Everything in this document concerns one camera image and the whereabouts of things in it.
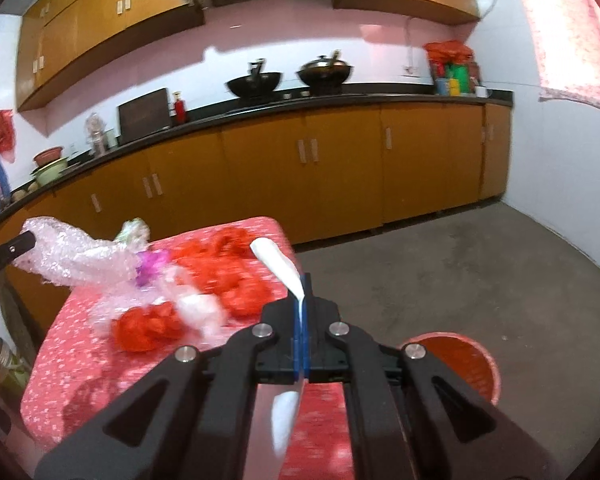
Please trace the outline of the red plastic trash basket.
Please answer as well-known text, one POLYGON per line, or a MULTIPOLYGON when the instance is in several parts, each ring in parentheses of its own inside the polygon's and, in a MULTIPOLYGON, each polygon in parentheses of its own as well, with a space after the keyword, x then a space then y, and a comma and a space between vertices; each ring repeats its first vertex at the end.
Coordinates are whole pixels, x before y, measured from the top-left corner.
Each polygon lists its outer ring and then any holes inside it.
POLYGON ((468 336, 453 332, 429 332, 404 341, 400 348, 420 344, 464 379, 493 405, 501 397, 502 378, 491 353, 468 336))

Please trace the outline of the red bag on counter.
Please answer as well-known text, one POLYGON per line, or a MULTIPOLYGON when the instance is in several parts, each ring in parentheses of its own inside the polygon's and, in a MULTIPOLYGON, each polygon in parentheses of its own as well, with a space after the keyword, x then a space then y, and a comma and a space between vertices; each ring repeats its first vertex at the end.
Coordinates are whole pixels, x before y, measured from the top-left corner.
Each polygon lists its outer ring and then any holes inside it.
POLYGON ((428 42, 424 45, 432 78, 446 75, 448 65, 466 65, 475 58, 474 51, 457 40, 428 42))

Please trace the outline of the hanging red plastic bag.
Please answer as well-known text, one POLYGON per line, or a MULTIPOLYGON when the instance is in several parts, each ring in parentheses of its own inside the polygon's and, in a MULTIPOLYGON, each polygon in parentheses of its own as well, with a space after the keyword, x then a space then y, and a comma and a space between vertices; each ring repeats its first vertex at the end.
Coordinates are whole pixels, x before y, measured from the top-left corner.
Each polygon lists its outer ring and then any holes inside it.
POLYGON ((15 162, 16 135, 12 110, 0 110, 0 156, 9 164, 15 162))

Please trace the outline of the red basin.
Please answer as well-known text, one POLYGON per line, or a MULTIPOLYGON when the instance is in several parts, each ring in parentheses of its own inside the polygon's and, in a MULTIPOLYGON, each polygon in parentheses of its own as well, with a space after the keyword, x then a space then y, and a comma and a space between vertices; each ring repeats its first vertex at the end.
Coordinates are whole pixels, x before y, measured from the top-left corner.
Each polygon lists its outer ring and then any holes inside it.
POLYGON ((51 162, 54 162, 57 159, 60 159, 62 156, 62 147, 54 146, 53 148, 48 148, 42 152, 39 152, 33 157, 33 161, 38 168, 44 167, 51 162))

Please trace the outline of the clear plastic bag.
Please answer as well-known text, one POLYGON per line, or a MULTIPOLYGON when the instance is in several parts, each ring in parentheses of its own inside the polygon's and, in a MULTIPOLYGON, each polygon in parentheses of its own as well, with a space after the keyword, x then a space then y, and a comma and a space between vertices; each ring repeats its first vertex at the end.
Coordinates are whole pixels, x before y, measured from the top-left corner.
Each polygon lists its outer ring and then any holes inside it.
POLYGON ((157 300, 173 304, 175 313, 199 341, 209 346, 226 341, 227 314, 220 300, 194 285, 184 268, 167 264, 152 284, 158 294, 157 300))

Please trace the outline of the green basin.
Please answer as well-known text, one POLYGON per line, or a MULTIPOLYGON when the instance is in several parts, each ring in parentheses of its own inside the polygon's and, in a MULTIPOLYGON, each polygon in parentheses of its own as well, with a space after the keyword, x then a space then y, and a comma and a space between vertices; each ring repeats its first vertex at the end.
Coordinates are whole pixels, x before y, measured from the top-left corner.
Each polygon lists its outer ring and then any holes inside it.
POLYGON ((58 158, 38 168, 32 172, 35 182, 38 186, 48 185, 61 177, 61 174, 68 168, 68 159, 58 158))

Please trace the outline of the black wok left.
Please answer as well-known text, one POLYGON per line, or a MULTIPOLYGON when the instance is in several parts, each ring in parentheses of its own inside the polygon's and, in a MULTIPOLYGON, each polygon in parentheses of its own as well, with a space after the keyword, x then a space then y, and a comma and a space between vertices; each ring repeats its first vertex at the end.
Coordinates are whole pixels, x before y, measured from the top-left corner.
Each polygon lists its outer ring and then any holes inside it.
POLYGON ((278 87, 283 74, 279 72, 266 72, 264 66, 264 58, 258 58, 254 62, 250 62, 248 74, 227 81, 225 83, 226 88, 234 96, 243 100, 260 99, 270 96, 278 87))

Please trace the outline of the white plastic strip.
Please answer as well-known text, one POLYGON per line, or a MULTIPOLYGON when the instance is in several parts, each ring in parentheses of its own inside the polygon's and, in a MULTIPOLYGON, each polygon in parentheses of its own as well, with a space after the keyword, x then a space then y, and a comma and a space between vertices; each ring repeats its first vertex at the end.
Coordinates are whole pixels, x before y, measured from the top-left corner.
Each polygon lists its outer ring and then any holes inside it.
POLYGON ((294 297, 294 334, 292 360, 294 383, 274 396, 271 406, 271 437, 275 456, 283 460, 296 422, 306 374, 308 347, 306 343, 306 291, 296 265, 278 245, 267 237, 258 237, 250 244, 253 255, 286 287, 294 297))

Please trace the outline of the red bottle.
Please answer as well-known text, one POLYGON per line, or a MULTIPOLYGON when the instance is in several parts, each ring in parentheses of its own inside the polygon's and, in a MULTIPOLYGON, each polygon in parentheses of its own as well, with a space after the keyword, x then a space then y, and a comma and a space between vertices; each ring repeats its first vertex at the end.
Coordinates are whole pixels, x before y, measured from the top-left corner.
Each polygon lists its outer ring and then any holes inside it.
POLYGON ((174 102, 174 114, 176 122, 181 125, 187 122, 187 113, 186 113, 186 105, 185 102, 181 99, 181 92, 175 91, 173 93, 174 102))

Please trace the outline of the small red bag piece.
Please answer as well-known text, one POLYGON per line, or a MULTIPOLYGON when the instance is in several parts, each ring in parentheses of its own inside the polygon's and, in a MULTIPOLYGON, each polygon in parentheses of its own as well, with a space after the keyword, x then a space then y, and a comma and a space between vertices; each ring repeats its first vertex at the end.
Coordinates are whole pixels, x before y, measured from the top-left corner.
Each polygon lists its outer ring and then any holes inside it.
POLYGON ((126 352, 156 350, 183 336, 185 326, 172 302, 134 307, 112 322, 116 346, 126 352))

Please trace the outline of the clear jar in bag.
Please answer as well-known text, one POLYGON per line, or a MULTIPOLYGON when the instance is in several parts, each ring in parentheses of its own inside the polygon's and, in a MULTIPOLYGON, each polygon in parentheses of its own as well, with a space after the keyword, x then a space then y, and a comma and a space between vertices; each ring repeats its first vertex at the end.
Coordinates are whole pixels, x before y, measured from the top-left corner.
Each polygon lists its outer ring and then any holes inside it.
POLYGON ((97 113, 91 113, 85 119, 85 131, 95 156, 102 156, 108 150, 105 128, 106 122, 97 113))

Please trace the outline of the upper wooden cabinets left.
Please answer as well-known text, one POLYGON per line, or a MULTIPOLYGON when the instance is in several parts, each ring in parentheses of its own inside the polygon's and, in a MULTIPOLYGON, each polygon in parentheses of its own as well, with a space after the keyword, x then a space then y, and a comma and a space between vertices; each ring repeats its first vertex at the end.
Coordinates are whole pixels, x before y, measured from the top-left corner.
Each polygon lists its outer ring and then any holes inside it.
POLYGON ((116 58, 202 24, 194 0, 35 1, 20 27, 16 109, 43 107, 116 58))

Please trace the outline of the clear bubble wrap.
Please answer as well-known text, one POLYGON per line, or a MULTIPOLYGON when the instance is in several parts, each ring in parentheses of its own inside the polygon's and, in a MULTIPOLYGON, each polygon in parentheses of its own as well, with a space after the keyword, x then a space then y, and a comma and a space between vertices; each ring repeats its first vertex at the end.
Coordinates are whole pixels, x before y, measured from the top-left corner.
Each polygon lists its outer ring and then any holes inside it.
POLYGON ((136 278, 140 257, 123 243, 96 240, 53 217, 29 218, 21 233, 35 242, 14 266, 56 286, 112 286, 136 278))

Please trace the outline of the white cup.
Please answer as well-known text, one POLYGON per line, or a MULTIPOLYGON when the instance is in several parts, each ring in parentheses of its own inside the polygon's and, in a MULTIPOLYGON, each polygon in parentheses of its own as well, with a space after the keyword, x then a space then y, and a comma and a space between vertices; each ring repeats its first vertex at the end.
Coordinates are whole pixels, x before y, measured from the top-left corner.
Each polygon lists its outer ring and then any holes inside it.
POLYGON ((489 90, 483 86, 475 86, 475 95, 477 98, 486 99, 489 96, 489 90))

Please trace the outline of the red plastic bag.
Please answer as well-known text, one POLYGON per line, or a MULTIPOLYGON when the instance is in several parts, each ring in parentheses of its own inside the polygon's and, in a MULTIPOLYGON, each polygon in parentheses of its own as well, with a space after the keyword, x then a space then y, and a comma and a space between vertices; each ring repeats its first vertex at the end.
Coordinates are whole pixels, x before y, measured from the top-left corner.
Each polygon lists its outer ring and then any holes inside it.
POLYGON ((16 135, 12 110, 0 110, 0 156, 9 164, 15 162, 16 135))
POLYGON ((244 228, 227 226, 208 240, 186 240, 170 248, 171 261, 184 269, 178 284, 191 284, 220 300, 231 318, 255 318, 274 300, 274 292, 251 261, 256 237, 244 228))

